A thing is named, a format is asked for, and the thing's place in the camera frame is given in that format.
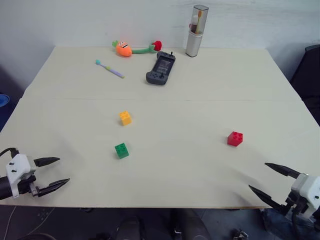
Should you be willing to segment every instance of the cable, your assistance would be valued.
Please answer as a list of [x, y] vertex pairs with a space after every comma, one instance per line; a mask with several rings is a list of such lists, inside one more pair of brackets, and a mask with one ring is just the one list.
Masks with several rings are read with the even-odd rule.
[[17, 154], [19, 154], [18, 149], [16, 149], [15, 147], [9, 147], [5, 150], [3, 150], [2, 152], [0, 152], [0, 157], [5, 154], [6, 152], [10, 151], [11, 152], [11, 157], [14, 158]]
[[45, 217], [45, 219], [35, 228], [33, 229], [31, 232], [29, 232], [27, 235], [32, 234], [35, 230], [37, 230], [38, 228], [40, 228], [42, 226], [42, 224], [44, 224], [44, 222], [47, 220], [47, 218], [50, 216], [50, 214], [55, 210], [56, 208], [54, 207], [49, 214]]
[[24, 236], [18, 240], [56, 240], [53, 236], [46, 233], [35, 233], [31, 235]]
[[292, 226], [293, 226], [293, 232], [295, 235], [296, 240], [300, 240], [300, 234], [297, 226], [297, 212], [294, 210], [292, 212], [291, 220], [292, 220]]
[[4, 237], [3, 237], [3, 240], [6, 240], [7, 238], [7, 234], [8, 234], [8, 229], [9, 229], [9, 225], [10, 225], [10, 222], [11, 222], [11, 218], [12, 218], [12, 215], [14, 214], [15, 210], [16, 210], [17, 206], [14, 206], [14, 208], [12, 209], [12, 212], [9, 216], [9, 219], [8, 219], [8, 223], [6, 225], [6, 229], [5, 229], [5, 233], [4, 233]]

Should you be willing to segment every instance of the person's leg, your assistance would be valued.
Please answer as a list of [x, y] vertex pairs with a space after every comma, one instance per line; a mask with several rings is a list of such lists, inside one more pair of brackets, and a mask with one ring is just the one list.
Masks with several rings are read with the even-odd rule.
[[116, 231], [115, 240], [141, 240], [140, 221], [136, 216], [126, 218]]
[[182, 240], [211, 240], [210, 234], [201, 218], [192, 209], [172, 209], [171, 221], [175, 233], [181, 234]]
[[[265, 229], [282, 240], [297, 239], [291, 220], [291, 212], [287, 219], [278, 211], [270, 208], [262, 212]], [[320, 240], [320, 232], [316, 232], [310, 220], [297, 216], [297, 229], [301, 240]]]

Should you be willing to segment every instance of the toothbrush handle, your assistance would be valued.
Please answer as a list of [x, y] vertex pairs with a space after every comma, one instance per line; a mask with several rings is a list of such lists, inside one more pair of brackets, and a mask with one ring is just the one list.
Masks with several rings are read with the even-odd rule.
[[106, 66], [105, 69], [107, 69], [108, 71], [112, 72], [113, 74], [117, 75], [118, 77], [124, 79], [125, 76], [122, 75], [120, 72], [116, 71], [116, 70], [113, 70], [111, 67], [109, 66]]

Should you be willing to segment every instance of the green lego brick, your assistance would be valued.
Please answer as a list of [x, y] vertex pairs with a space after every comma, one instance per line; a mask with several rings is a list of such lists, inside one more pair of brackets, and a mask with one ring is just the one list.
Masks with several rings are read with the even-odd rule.
[[128, 152], [126, 145], [124, 143], [121, 143], [121, 144], [115, 146], [114, 148], [116, 150], [116, 154], [118, 154], [118, 157], [120, 159], [123, 159], [123, 158], [129, 156], [129, 152]]

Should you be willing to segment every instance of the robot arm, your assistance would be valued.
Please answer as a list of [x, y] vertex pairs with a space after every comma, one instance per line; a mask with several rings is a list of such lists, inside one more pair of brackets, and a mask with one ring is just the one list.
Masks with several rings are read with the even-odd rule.
[[39, 188], [34, 185], [34, 175], [37, 167], [43, 167], [58, 161], [58, 157], [44, 157], [29, 161], [27, 156], [20, 154], [16, 148], [7, 148], [0, 153], [10, 152], [12, 160], [5, 166], [6, 176], [0, 177], [0, 200], [18, 198], [20, 194], [31, 193], [33, 196], [41, 197], [54, 192], [66, 184], [70, 178], [55, 181], [48, 187]]
[[265, 163], [265, 165], [282, 175], [290, 176], [295, 179], [291, 187], [291, 192], [285, 200], [287, 204], [280, 205], [273, 201], [271, 196], [249, 185], [251, 190], [262, 201], [284, 216], [292, 209], [294, 214], [300, 215], [305, 219], [313, 217], [315, 219], [314, 228], [316, 231], [320, 231], [320, 176], [310, 176], [305, 173], [297, 172], [287, 166], [274, 163]]

